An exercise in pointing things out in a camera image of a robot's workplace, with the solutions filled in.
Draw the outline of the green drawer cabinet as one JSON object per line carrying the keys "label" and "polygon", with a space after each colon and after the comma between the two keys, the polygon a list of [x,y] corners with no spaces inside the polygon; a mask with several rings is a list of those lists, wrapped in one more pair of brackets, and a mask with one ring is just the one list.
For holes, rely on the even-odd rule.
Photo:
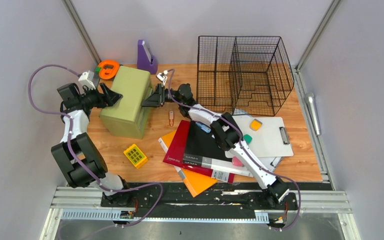
{"label": "green drawer cabinet", "polygon": [[122,98],[100,111],[103,125],[113,136],[142,139],[151,112],[149,107],[142,106],[142,102],[153,93],[151,74],[121,66],[110,89],[121,94]]}

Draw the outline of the green eraser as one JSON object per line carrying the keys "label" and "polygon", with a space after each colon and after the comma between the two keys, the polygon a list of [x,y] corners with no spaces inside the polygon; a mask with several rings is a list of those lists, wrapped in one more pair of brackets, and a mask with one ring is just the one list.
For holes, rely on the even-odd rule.
{"label": "green eraser", "polygon": [[244,141],[246,142],[247,145],[249,145],[252,142],[252,140],[253,140],[253,138],[249,134],[243,135],[243,139],[244,139]]}

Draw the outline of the pink eraser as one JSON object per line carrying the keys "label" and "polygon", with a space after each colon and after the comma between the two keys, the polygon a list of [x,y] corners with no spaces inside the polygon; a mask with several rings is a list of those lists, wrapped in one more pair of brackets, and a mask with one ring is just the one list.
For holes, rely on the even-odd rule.
{"label": "pink eraser", "polygon": [[244,166],[244,164],[236,156],[234,156],[232,158],[231,162],[236,167],[243,167]]}

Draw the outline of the orange eraser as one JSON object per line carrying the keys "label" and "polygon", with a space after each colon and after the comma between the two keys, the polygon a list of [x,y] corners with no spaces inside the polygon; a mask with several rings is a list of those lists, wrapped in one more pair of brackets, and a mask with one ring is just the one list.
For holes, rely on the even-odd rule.
{"label": "orange eraser", "polygon": [[256,132],[262,127],[262,125],[263,123],[260,120],[255,118],[250,122],[249,128]]}

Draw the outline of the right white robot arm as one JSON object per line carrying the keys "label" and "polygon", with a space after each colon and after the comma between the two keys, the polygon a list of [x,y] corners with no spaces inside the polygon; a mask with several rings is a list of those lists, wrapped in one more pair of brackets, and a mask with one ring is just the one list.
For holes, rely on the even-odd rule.
{"label": "right white robot arm", "polygon": [[259,161],[230,113],[216,113],[199,104],[194,99],[188,83],[181,84],[177,90],[167,89],[159,83],[154,92],[141,102],[141,105],[157,108],[162,107],[166,102],[177,103],[183,117],[210,127],[218,146],[237,157],[257,180],[260,188],[267,191],[265,201],[270,208],[278,209],[285,203],[290,188],[280,175],[273,173]]}

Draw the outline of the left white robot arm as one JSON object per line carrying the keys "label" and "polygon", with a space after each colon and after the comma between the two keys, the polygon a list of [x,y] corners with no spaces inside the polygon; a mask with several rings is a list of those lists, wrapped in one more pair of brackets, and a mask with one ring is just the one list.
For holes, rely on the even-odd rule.
{"label": "left white robot arm", "polygon": [[105,200],[126,207],[133,201],[132,191],[123,178],[108,171],[103,156],[87,134],[91,110],[112,107],[123,98],[104,83],[100,87],[102,92],[85,85],[80,93],[75,83],[69,83],[57,89],[62,98],[64,135],[51,148],[51,154],[70,187],[93,186],[102,191]]}

